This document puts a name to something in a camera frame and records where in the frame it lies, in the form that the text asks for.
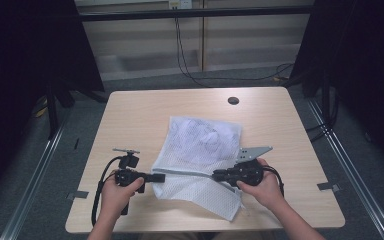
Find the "white garment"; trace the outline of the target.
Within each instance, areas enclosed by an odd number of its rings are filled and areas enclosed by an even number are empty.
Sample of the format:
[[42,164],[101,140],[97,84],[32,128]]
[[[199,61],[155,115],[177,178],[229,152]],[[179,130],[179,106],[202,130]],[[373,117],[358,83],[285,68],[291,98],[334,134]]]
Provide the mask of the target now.
[[170,140],[183,160],[212,164],[231,161],[239,149],[239,124],[192,117],[172,117]]

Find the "metal floor rail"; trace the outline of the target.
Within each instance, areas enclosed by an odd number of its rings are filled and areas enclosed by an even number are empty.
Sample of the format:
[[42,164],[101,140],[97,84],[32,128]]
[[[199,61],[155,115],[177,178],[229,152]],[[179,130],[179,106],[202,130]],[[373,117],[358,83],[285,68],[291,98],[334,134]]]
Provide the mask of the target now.
[[316,121],[320,124],[323,136],[327,139],[331,149],[336,155],[337,160],[342,166],[345,174],[350,180],[356,194],[362,202],[367,214],[375,225],[382,240],[384,240],[384,211],[374,198],[367,185],[363,181],[361,175],[354,166],[347,151],[338,139],[334,130],[328,128],[322,118],[322,110],[314,99],[308,101],[309,108],[311,109]]
[[59,145],[69,116],[70,110],[64,110],[62,113],[61,123],[56,129],[56,133],[47,141],[47,145],[38,161],[35,171],[33,172],[33,175],[30,178],[30,181],[23,192],[17,207],[11,215],[11,218],[7,222],[6,227],[0,236],[0,240],[17,240],[33,204],[34,198],[41,186],[41,182],[47,168]]

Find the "person's right hand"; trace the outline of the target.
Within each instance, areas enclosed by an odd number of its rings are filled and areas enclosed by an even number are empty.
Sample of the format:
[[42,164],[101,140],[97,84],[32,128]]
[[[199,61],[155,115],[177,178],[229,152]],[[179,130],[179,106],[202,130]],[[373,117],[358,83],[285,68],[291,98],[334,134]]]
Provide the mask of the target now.
[[264,171],[263,180],[257,186],[251,186],[242,181],[238,181],[237,185],[243,192],[252,195],[262,206],[273,213],[284,202],[277,178],[271,172]]

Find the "white wall socket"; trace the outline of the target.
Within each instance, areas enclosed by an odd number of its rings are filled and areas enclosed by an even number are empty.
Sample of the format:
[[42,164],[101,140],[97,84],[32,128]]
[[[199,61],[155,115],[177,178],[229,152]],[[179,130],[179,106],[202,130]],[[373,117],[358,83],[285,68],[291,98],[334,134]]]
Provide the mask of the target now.
[[169,8],[172,10],[187,10],[192,8],[192,0],[169,0]]

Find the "black horizontal bar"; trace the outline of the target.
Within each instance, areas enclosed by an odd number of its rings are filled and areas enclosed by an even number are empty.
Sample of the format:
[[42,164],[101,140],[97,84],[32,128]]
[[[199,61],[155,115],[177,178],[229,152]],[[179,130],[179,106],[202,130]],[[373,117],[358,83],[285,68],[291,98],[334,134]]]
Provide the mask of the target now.
[[168,18],[200,18],[200,17],[231,17],[231,16],[259,16],[259,15],[294,15],[310,14],[315,11],[313,6],[275,6],[255,8],[213,8],[213,9],[184,9],[157,10],[134,12],[108,12],[79,14],[81,22],[149,20]]

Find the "person's left hand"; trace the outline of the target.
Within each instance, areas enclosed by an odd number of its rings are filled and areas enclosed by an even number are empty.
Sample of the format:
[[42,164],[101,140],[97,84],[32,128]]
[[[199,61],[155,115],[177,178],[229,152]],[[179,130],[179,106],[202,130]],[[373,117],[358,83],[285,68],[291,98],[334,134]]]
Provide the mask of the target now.
[[144,179],[139,177],[128,186],[123,187],[116,184],[114,175],[108,177],[101,193],[102,202],[98,219],[115,222],[130,198],[143,184]]

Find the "white mesh laundry bag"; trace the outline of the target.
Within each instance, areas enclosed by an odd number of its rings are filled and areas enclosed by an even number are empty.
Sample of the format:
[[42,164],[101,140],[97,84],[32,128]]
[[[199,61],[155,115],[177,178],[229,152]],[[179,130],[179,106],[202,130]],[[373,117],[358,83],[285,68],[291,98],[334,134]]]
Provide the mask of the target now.
[[241,207],[241,194],[212,178],[217,169],[235,164],[241,126],[236,123],[172,116],[164,145],[151,171],[165,176],[155,183],[157,198],[184,200],[231,221]]

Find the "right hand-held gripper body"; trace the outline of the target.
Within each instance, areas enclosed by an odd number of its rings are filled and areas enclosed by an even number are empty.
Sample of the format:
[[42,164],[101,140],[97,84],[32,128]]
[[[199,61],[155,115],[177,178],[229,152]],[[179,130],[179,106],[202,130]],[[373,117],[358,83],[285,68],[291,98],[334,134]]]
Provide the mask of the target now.
[[226,170],[226,182],[231,186],[236,186],[238,181],[251,186],[259,185],[269,167],[260,164],[257,158],[272,149],[272,146],[240,148],[236,164]]

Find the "grey tape strip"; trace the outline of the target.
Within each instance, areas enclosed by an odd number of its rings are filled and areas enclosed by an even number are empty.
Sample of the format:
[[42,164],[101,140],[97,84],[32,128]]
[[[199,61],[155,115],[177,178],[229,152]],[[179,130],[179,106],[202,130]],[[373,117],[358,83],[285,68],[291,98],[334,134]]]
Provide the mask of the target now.
[[87,191],[75,191],[75,192],[69,192],[66,196],[68,200],[73,201],[76,198],[86,199],[88,196]]
[[332,190],[333,192],[337,192],[341,190],[338,184],[331,184],[329,182],[319,183],[317,184],[317,187],[320,191]]

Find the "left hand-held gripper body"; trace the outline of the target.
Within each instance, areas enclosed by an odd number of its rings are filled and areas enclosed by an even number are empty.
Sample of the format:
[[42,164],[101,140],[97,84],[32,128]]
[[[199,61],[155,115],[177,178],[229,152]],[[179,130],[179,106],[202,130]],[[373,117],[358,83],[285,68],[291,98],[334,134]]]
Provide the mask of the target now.
[[138,193],[145,192],[145,184],[151,178],[150,174],[135,171],[135,168],[139,162],[137,157],[138,151],[130,149],[121,149],[121,152],[125,152],[124,156],[118,156],[117,160],[118,169],[115,173],[115,181],[118,186],[126,187],[133,183],[138,178],[143,178],[144,183],[137,189]]

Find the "black curtain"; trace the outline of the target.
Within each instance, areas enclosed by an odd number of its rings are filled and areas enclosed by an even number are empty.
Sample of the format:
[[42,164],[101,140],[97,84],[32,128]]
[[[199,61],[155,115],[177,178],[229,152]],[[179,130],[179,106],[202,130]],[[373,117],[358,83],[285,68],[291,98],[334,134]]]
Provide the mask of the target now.
[[0,0],[0,177],[37,100],[104,89],[74,0]]
[[315,0],[291,77],[313,96],[324,81],[384,152],[384,0]]

